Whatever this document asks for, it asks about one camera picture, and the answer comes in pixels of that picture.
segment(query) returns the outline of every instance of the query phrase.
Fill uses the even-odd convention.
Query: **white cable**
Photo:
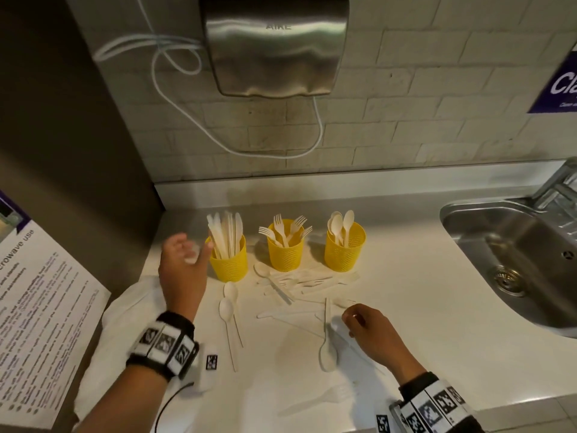
[[[214,143],[219,145],[222,149],[227,151],[228,153],[232,153],[233,155],[238,156],[247,156],[249,158],[272,158],[272,159],[295,159],[301,158],[303,156],[308,155],[310,152],[315,150],[322,141],[322,135],[324,132],[324,128],[322,126],[321,116],[319,114],[319,108],[317,106],[316,97],[313,97],[313,107],[314,107],[314,114],[317,118],[317,123],[319,124],[319,137],[314,145],[306,150],[303,153],[298,155],[290,155],[290,156],[282,156],[282,155],[268,155],[266,153],[252,153],[252,152],[239,152],[230,149],[226,145],[222,144],[219,140],[217,140],[201,123],[195,120],[188,112],[186,112],[183,108],[178,106],[175,102],[170,100],[160,89],[158,83],[156,81],[156,61],[160,55],[166,57],[166,59],[170,62],[170,64],[177,69],[179,72],[187,75],[196,75],[198,74],[203,68],[203,62],[198,54],[197,50],[202,50],[204,47],[202,43],[197,39],[185,38],[182,36],[174,36],[174,35],[157,35],[152,27],[152,23],[148,18],[144,5],[142,4],[141,0],[137,0],[140,11],[142,12],[142,16],[144,17],[148,28],[150,29],[151,33],[135,33],[132,35],[125,35],[119,38],[113,39],[112,41],[103,45],[100,49],[98,49],[94,53],[94,60],[97,62],[102,62],[104,60],[110,59],[111,57],[115,57],[121,53],[124,53],[129,50],[133,50],[135,48],[140,47],[149,47],[149,46],[157,46],[157,50],[155,51],[152,57],[151,63],[151,77],[152,83],[154,87],[158,91],[158,94],[170,103],[174,108],[176,108],[182,115],[188,118],[192,123],[196,124],[200,130],[202,130],[207,137],[209,137]],[[178,65],[168,54],[170,50],[188,50],[190,51],[198,61],[198,68],[196,70],[186,70]]]

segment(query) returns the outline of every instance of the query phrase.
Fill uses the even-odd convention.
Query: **paper sign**
[[[529,114],[577,111],[577,45],[541,92]]]
[[[52,428],[109,297],[0,193],[0,424]]]

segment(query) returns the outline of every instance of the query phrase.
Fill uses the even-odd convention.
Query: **brick wall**
[[[135,0],[68,2],[91,50],[147,31]],[[201,37],[196,0],[143,2],[158,32]],[[201,180],[577,155],[577,114],[526,115],[575,41],[577,0],[351,0],[342,68],[319,100],[322,147],[293,160],[224,153],[154,91],[151,48],[99,67],[152,179]],[[317,137],[310,99],[227,98],[208,66],[158,66],[169,96],[232,148],[291,154]]]

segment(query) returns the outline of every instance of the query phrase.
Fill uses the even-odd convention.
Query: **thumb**
[[[206,270],[208,266],[208,262],[211,259],[212,250],[214,249],[214,244],[212,241],[205,243],[203,248],[200,251],[200,255],[198,256],[198,260],[196,261],[196,266],[201,267],[202,269]]]
[[[359,324],[359,321],[353,315],[348,313],[343,314],[343,322],[355,338],[365,331],[363,326]]]

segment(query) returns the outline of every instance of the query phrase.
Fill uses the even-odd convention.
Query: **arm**
[[[206,290],[206,268],[212,244],[205,245],[196,264],[186,234],[170,237],[162,246],[160,285],[168,311],[193,322]],[[162,402],[166,378],[140,365],[129,365],[80,424],[77,433],[148,433]]]
[[[399,383],[404,405],[438,381],[407,349],[391,322],[379,310],[355,304],[343,313],[343,321],[361,349],[377,363],[387,367]],[[482,433],[472,416],[453,426],[451,433]]]

